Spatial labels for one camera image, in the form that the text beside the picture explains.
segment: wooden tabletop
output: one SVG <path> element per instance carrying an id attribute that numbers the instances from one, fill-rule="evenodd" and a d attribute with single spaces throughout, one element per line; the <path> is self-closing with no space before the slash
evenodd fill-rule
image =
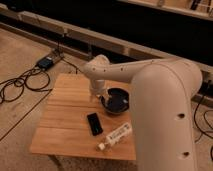
<path id="1" fill-rule="evenodd" d="M 106 81 L 108 87 L 129 91 L 128 84 Z M 97 113 L 104 132 L 92 136 L 87 114 Z M 83 75 L 61 74 L 50 95 L 30 146 L 30 152 L 119 160 L 135 160 L 133 135 L 105 151 L 97 145 L 104 137 L 125 122 L 129 111 L 119 116 L 107 114 L 97 98 L 91 98 L 89 80 Z"/>

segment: power strip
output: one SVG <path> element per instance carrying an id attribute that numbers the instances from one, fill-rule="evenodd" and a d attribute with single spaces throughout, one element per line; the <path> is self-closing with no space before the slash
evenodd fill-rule
<path id="1" fill-rule="evenodd" d="M 60 52 L 58 49 L 54 49 L 48 55 L 41 58 L 36 63 L 36 66 L 39 67 L 40 69 L 44 69 L 46 71 L 46 70 L 50 69 L 52 66 L 54 66 L 56 63 L 58 63 L 63 58 L 64 58 L 63 53 Z"/>

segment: cable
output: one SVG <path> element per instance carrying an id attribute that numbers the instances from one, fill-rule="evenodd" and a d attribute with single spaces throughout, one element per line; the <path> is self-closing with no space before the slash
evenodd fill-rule
<path id="1" fill-rule="evenodd" d="M 210 156 L 211 156 L 211 159 L 212 159 L 212 162 L 213 162 L 213 146 L 211 147 L 211 150 L 210 150 Z"/>
<path id="2" fill-rule="evenodd" d="M 204 121 L 206 122 L 206 124 L 209 126 L 209 128 L 213 130 L 213 126 L 209 123 L 209 121 L 206 118 L 206 115 L 209 112 L 213 112 L 213 110 L 207 110 L 207 111 L 205 111 L 204 114 L 203 114 L 203 118 L 204 118 Z"/>
<path id="3" fill-rule="evenodd" d="M 203 137 L 203 133 L 201 132 L 200 136 L 195 140 L 195 143 L 198 143 L 201 140 L 202 137 Z"/>
<path id="4" fill-rule="evenodd" d="M 47 78 L 47 82 L 45 85 L 41 86 L 41 87 L 31 87 L 29 85 L 29 79 L 31 77 L 37 76 L 43 74 L 46 78 Z M 48 75 L 48 73 L 46 73 L 44 70 L 34 67 L 32 69 L 29 69 L 27 71 L 25 71 L 24 73 L 22 73 L 19 77 L 17 78 L 12 78 L 6 81 L 3 81 L 0 83 L 0 86 L 2 86 L 2 88 L 0 89 L 0 105 L 4 102 L 13 102 L 17 99 L 19 99 L 22 94 L 24 93 L 25 88 L 34 91 L 34 92 L 45 92 L 45 91 L 49 91 L 50 89 L 45 89 L 46 87 L 48 87 L 48 85 L 50 84 L 50 77 Z M 20 92 L 18 93 L 18 95 L 14 98 L 9 99 L 6 95 L 6 90 L 9 86 L 14 86 L 15 88 L 20 88 Z"/>
<path id="5" fill-rule="evenodd" d="M 195 112 L 194 112 L 194 123 L 195 123 L 195 126 L 197 127 L 197 129 L 198 129 L 203 135 L 205 135 L 205 136 L 207 136 L 207 137 L 213 139 L 213 136 L 211 136 L 210 134 L 208 134 L 207 131 L 204 131 L 203 129 L 200 128 L 200 126 L 199 126 L 198 123 L 197 123 L 197 118 L 196 118 L 196 116 L 197 116 L 197 110 L 198 110 L 200 104 L 202 103 L 202 101 L 203 101 L 203 99 L 204 99 L 204 97 L 205 97 L 205 95 L 206 95 L 206 93 L 207 93 L 207 90 L 209 89 L 210 83 L 211 83 L 211 81 L 208 81 L 208 86 L 207 86 L 207 88 L 206 88 L 206 91 L 203 93 L 203 96 L 201 97 L 200 101 L 198 102 L 198 105 L 197 105 L 196 108 L 195 108 Z"/>
<path id="6" fill-rule="evenodd" d="M 24 118 L 26 118 L 28 115 L 29 115 L 29 113 L 30 112 L 32 112 L 33 111 L 33 109 L 35 109 L 49 94 L 50 94 L 50 92 L 52 91 L 52 89 L 50 89 L 50 90 L 48 90 L 48 92 L 27 112 L 27 113 L 25 113 L 22 117 L 21 117 L 21 119 L 19 119 L 19 121 L 18 122 L 16 122 L 16 124 L 15 125 L 13 125 L 1 138 L 0 138 L 0 142 L 14 129 L 14 128 L 16 128 L 17 126 L 18 126 L 18 124 L 22 121 L 22 120 L 24 120 Z"/>
<path id="7" fill-rule="evenodd" d="M 69 64 L 70 66 L 74 67 L 74 68 L 75 68 L 75 73 L 76 73 L 76 74 L 78 74 L 78 71 L 79 71 L 80 73 L 83 73 L 83 72 L 79 69 L 79 67 L 77 67 L 75 64 L 73 64 L 73 63 L 71 63 L 71 62 L 65 60 L 65 59 L 64 59 L 64 56 L 61 56 L 61 53 L 60 53 L 60 40 L 58 40 L 58 47 L 57 47 L 57 50 L 58 50 L 58 52 L 59 52 L 59 57 L 61 58 L 61 60 L 64 61 L 65 63 Z"/>
<path id="8" fill-rule="evenodd" d="M 65 63 L 69 64 L 70 66 L 74 67 L 75 68 L 75 73 L 78 74 L 78 71 L 80 73 L 83 73 L 83 71 L 81 71 L 76 65 L 72 64 L 71 62 L 65 60 L 65 59 L 61 59 L 62 61 L 64 61 Z"/>

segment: white robotic arm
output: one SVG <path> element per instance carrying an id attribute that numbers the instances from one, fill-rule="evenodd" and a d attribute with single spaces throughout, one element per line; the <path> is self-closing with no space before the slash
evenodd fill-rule
<path id="1" fill-rule="evenodd" d="M 99 55 L 84 67 L 94 95 L 104 80 L 131 83 L 130 113 L 139 171 L 197 171 L 191 98 L 202 75 L 189 60 L 156 59 L 110 65 Z"/>

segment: floor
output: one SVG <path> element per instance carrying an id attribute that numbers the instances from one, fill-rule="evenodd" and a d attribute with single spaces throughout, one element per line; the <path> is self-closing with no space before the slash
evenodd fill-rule
<path id="1" fill-rule="evenodd" d="M 0 82 L 14 78 L 32 68 L 35 62 L 50 52 L 50 48 L 31 41 L 19 35 L 0 29 Z M 65 54 L 65 58 L 79 66 L 85 61 Z M 50 88 L 53 87 L 57 75 L 60 73 L 74 74 L 74 68 L 64 62 L 59 62 L 48 73 L 51 77 Z M 32 85 L 44 83 L 44 78 L 31 80 Z M 13 97 L 17 90 L 7 91 Z M 26 90 L 23 96 L 15 102 L 0 105 L 0 138 L 12 127 L 45 93 L 35 93 Z M 2 141 L 0 141 L 0 170 L 1 171 L 56 171 L 57 167 L 44 155 L 29 153 L 29 146 L 35 132 L 39 118 L 45 107 L 46 99 L 42 101 L 27 117 L 20 122 Z M 199 116 L 209 108 L 201 106 Z M 213 141 L 203 137 L 196 144 L 199 171 L 213 170 L 209 150 Z M 135 162 L 99 160 L 75 157 L 58 157 L 66 171 L 136 171 Z"/>

